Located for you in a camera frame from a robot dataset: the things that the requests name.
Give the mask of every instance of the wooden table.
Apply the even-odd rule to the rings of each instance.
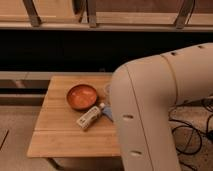
[[[33,132],[27,156],[46,158],[56,169],[55,157],[116,157],[120,148],[115,126],[105,116],[99,118],[86,132],[76,124],[83,114],[69,106],[67,92],[77,84],[96,88],[99,101],[104,101],[104,87],[110,76],[54,76],[45,96]]]

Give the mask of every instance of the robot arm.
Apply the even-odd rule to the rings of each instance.
[[[213,44],[128,62],[113,74],[110,102],[126,171],[180,171],[170,107],[213,93]]]

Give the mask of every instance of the orange bowl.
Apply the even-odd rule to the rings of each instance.
[[[67,102],[75,110],[89,109],[96,103],[97,99],[97,91],[87,84],[76,85],[67,93]]]

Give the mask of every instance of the table leg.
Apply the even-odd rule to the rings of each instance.
[[[48,161],[48,163],[52,165],[54,169],[63,170],[63,168],[58,163],[56,163],[56,161],[53,158],[46,158],[46,160]]]

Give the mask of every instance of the black cable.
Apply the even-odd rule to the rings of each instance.
[[[180,164],[182,164],[183,166],[185,166],[185,167],[191,169],[192,171],[198,171],[197,168],[196,168],[195,166],[186,164],[186,163],[184,163],[184,162],[182,162],[182,161],[180,161]]]
[[[174,108],[173,110],[171,110],[169,112],[169,121],[171,122],[177,122],[177,123],[181,123],[182,125],[179,125],[175,128],[172,129],[172,133],[174,134],[175,131],[177,131],[179,128],[182,128],[182,127],[188,127],[188,128],[191,128],[192,129],[192,132],[191,132],[191,135],[186,143],[186,146],[184,147],[184,150],[180,150],[176,147],[176,150],[179,152],[179,155],[180,154],[185,154],[185,155],[195,155],[197,154],[201,148],[202,148],[202,144],[203,144],[203,141],[202,141],[202,135],[204,137],[206,137],[208,140],[212,141],[213,142],[213,130],[209,130],[209,123],[210,123],[210,120],[211,118],[213,118],[213,107],[212,107],[212,104],[213,104],[213,99],[203,99],[201,101],[201,104],[202,106],[208,111],[211,113],[211,115],[207,118],[207,121],[206,121],[206,130],[205,132],[204,131],[201,131],[199,129],[197,129],[196,127],[194,127],[190,122],[188,121],[184,121],[184,120],[178,120],[178,119],[173,119],[171,117],[171,112],[173,110],[175,110],[176,108]],[[193,136],[193,133],[196,133],[199,137],[199,145],[198,145],[198,148],[196,150],[194,150],[193,152],[187,152],[187,148],[189,147],[189,144],[192,140],[192,136]],[[186,164],[182,161],[180,161],[180,164],[184,165],[185,167],[187,167],[188,169],[191,169],[192,171],[197,171],[197,168],[195,166],[192,166],[192,165],[189,165],[189,164]]]
[[[177,119],[170,119],[170,121],[172,121],[172,122],[178,122],[178,123],[184,124],[184,125],[179,125],[179,126],[173,128],[173,129],[172,129],[172,133],[173,133],[173,134],[174,134],[175,131],[177,131],[179,128],[188,127],[188,128],[191,128],[191,129],[192,129],[192,133],[194,133],[194,131],[195,131],[195,133],[196,133],[197,136],[199,137],[199,145],[198,145],[198,147],[197,147],[193,152],[186,152],[186,151],[187,151],[187,148],[188,148],[188,146],[189,146],[189,144],[190,144],[190,142],[191,142],[191,139],[192,139],[192,135],[193,135],[193,134],[191,133],[191,136],[190,136],[189,140],[187,141],[187,144],[186,144],[184,150],[180,150],[178,147],[176,147],[176,150],[179,152],[179,155],[180,155],[180,154],[184,154],[184,155],[195,155],[195,154],[197,154],[197,153],[201,150],[202,145],[203,145],[203,141],[202,141],[202,136],[201,136],[201,134],[205,134],[205,133],[203,133],[203,132],[200,131],[199,129],[195,128],[192,124],[190,124],[190,123],[188,123],[188,122],[186,122],[186,121],[177,120]]]
[[[213,100],[212,99],[202,99],[201,104],[202,106],[209,112],[213,113],[212,107]]]

